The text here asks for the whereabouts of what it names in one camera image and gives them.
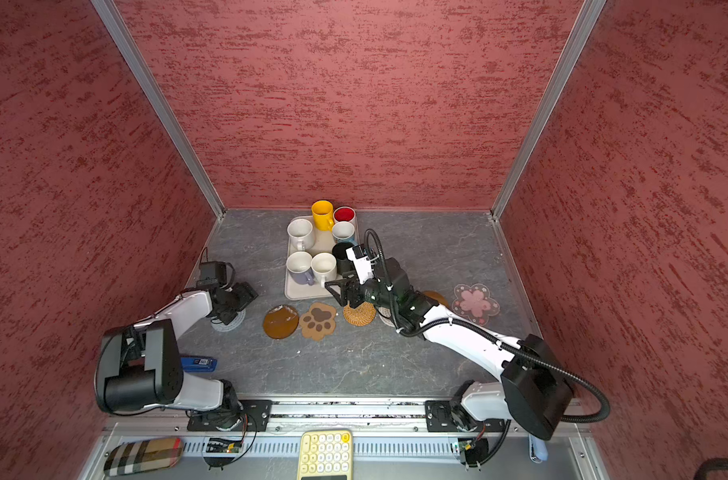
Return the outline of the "pink flower coaster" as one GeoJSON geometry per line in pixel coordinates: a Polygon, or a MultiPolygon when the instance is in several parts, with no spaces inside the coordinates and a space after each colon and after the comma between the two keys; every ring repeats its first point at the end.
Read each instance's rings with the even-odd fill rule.
{"type": "Polygon", "coordinates": [[[490,289],[481,283],[455,286],[451,308],[455,314],[479,326],[487,326],[501,311],[501,306],[491,296],[490,289]]]}

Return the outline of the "white mug front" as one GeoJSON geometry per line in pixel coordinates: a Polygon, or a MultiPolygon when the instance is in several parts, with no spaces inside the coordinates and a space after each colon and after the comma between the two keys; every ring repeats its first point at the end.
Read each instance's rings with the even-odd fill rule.
{"type": "Polygon", "coordinates": [[[315,281],[321,288],[338,279],[337,259],[332,253],[322,252],[313,256],[311,268],[315,281]]]}

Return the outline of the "plaid glasses case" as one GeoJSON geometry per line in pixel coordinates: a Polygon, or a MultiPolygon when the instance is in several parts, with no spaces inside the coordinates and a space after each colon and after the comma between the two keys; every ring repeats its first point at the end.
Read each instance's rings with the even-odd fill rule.
{"type": "Polygon", "coordinates": [[[180,437],[124,443],[114,448],[104,464],[108,477],[134,475],[176,466],[183,455],[180,437]]]}

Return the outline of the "brown glossy coaster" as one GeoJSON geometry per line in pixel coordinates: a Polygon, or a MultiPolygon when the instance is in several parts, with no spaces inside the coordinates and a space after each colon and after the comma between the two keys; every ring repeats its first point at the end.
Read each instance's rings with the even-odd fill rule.
{"type": "Polygon", "coordinates": [[[272,339],[291,336],[299,325],[299,313],[290,305],[279,305],[269,310],[263,321],[264,332],[272,339]]]}

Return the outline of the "blue black handheld device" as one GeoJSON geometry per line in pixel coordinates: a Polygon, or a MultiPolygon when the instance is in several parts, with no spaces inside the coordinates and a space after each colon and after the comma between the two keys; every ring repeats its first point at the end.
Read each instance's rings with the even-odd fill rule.
{"type": "Polygon", "coordinates": [[[218,360],[212,357],[182,356],[181,363],[187,373],[213,373],[218,360]]]}

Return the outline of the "brown wooden coaster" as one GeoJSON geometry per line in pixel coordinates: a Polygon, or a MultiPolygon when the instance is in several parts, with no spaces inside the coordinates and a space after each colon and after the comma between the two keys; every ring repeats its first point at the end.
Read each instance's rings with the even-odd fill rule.
{"type": "Polygon", "coordinates": [[[439,292],[426,290],[426,291],[422,291],[422,294],[425,295],[426,297],[436,300],[437,302],[439,302],[441,305],[444,305],[445,307],[449,307],[449,302],[439,292]]]}

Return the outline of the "brown paw coaster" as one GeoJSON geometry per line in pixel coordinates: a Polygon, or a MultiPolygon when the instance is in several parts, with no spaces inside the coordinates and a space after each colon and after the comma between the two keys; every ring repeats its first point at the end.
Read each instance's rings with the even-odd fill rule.
{"type": "Polygon", "coordinates": [[[313,303],[308,312],[300,317],[299,326],[305,338],[321,341],[336,330],[338,310],[327,303],[313,303]]]}

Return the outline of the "white braided coaster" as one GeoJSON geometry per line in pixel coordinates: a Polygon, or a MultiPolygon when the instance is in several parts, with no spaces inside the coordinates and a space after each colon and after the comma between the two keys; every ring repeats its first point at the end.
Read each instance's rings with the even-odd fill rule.
{"type": "Polygon", "coordinates": [[[389,317],[388,317],[387,315],[384,315],[383,313],[379,312],[379,313],[378,313],[378,317],[380,318],[380,320],[381,320],[381,321],[382,321],[382,322],[383,322],[383,323],[384,323],[385,325],[387,325],[387,326],[389,326],[389,327],[391,327],[391,328],[394,328],[394,327],[395,327],[394,323],[392,322],[392,320],[391,320],[391,319],[390,319],[390,318],[389,318],[389,317]]]}

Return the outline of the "black mug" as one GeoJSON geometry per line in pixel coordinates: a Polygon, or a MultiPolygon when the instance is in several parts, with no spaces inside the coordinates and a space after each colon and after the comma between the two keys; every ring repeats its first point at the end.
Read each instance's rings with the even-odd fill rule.
{"type": "Polygon", "coordinates": [[[353,276],[356,271],[353,262],[348,258],[348,250],[353,248],[354,244],[350,242],[337,243],[332,249],[332,255],[335,257],[337,272],[343,278],[353,276]]]}

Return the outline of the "lavender mug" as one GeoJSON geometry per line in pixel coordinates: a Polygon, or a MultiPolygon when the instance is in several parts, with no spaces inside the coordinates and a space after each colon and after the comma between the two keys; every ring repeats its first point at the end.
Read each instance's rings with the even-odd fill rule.
{"type": "Polygon", "coordinates": [[[290,254],[286,261],[286,269],[290,278],[299,285],[314,285],[315,277],[311,268],[313,256],[305,251],[290,254]]]}

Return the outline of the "light blue small device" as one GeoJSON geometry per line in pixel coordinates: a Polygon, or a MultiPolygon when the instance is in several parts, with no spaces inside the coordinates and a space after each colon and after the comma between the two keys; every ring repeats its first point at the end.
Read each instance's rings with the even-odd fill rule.
{"type": "Polygon", "coordinates": [[[535,464],[541,464],[549,459],[549,452],[544,440],[529,436],[529,457],[535,464]]]}

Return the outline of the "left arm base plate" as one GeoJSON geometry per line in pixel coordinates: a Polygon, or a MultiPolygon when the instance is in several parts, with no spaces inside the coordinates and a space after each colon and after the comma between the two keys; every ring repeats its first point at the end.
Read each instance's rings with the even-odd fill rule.
{"type": "Polygon", "coordinates": [[[231,432],[244,429],[265,432],[274,402],[268,399],[243,399],[237,413],[231,411],[193,412],[188,416],[190,432],[231,432]]]}

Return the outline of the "grey round coaster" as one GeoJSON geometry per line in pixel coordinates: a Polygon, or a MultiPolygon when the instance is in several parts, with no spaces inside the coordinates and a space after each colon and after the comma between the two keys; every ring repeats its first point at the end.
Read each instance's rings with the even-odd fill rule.
{"type": "Polygon", "coordinates": [[[243,311],[238,312],[229,323],[225,323],[223,320],[221,320],[219,318],[212,318],[210,320],[210,324],[215,331],[221,332],[221,333],[227,333],[227,332],[231,332],[231,331],[234,331],[237,328],[239,328],[242,325],[245,318],[246,318],[246,311],[243,310],[243,311]]]}

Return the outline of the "woven rattan coaster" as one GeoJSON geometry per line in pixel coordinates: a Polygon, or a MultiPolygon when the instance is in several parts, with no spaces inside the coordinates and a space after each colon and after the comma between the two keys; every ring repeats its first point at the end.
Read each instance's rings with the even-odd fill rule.
{"type": "Polygon", "coordinates": [[[346,305],[343,308],[343,317],[351,325],[363,327],[369,325],[376,317],[377,311],[373,304],[364,302],[356,308],[346,305]]]}

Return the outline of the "white mug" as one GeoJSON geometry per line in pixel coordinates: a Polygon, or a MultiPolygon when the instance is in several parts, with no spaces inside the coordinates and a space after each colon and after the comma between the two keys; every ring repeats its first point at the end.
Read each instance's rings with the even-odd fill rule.
{"type": "Polygon", "coordinates": [[[306,218],[296,218],[287,227],[290,246],[296,251],[308,251],[316,243],[315,226],[306,218]]]}
{"type": "Polygon", "coordinates": [[[337,259],[332,253],[322,252],[313,256],[311,268],[315,281],[321,288],[338,279],[337,259]]]}

